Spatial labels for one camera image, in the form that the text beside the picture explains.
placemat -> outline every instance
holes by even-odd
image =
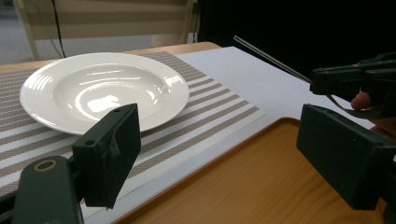
[[[174,119],[141,133],[141,153],[119,198],[265,115],[175,55],[160,52],[144,56],[179,72],[189,85],[190,99]],[[72,156],[70,146],[79,138],[45,127],[25,113],[20,88],[34,71],[0,75],[0,196],[18,188],[21,170],[31,162],[52,155]],[[81,203],[84,217],[101,209]]]

